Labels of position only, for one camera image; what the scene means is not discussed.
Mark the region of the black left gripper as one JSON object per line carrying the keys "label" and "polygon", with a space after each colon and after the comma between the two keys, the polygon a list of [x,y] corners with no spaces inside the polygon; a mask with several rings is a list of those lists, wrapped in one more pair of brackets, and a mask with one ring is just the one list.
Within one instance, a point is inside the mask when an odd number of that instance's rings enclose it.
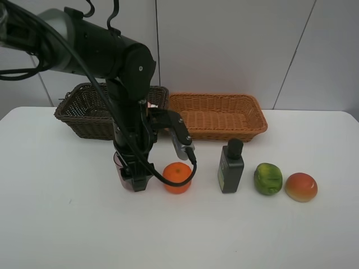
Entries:
{"label": "black left gripper", "polygon": [[131,181],[134,192],[141,192],[146,190],[149,180],[153,177],[153,173],[147,170],[141,163],[135,153],[128,147],[128,144],[120,146],[116,141],[113,142],[115,151],[123,156],[127,156],[132,160],[131,170],[132,174],[125,168],[119,169],[119,176],[123,181],[133,179]]}

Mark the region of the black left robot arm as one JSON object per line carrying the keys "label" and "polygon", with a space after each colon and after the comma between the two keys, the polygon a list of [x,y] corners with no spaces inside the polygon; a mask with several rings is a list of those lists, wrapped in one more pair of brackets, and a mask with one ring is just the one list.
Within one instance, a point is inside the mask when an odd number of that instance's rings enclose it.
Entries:
{"label": "black left robot arm", "polygon": [[94,25],[72,8],[35,15],[2,1],[1,46],[38,59],[33,68],[2,70],[3,81],[25,80],[47,70],[86,76],[112,117],[124,184],[135,192],[146,189],[155,171],[148,162],[154,135],[147,97],[156,66],[146,45],[111,25]]}

